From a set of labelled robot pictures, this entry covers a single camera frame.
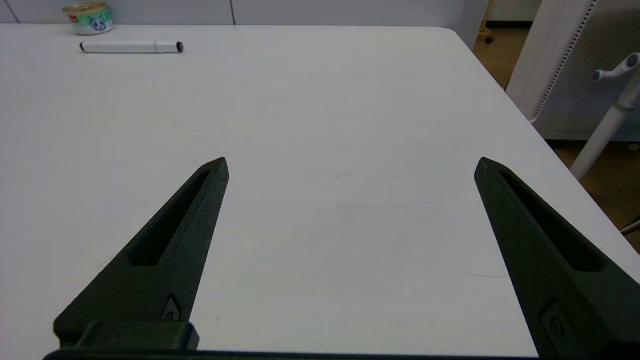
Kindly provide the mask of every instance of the white marker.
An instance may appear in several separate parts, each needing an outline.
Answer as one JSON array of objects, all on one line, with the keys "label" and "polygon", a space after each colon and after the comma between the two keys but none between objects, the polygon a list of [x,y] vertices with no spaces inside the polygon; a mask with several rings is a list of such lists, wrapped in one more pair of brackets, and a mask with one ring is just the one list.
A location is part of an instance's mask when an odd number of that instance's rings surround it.
[{"label": "white marker", "polygon": [[181,53],[184,46],[179,41],[85,41],[80,49],[101,54],[163,54]]}]

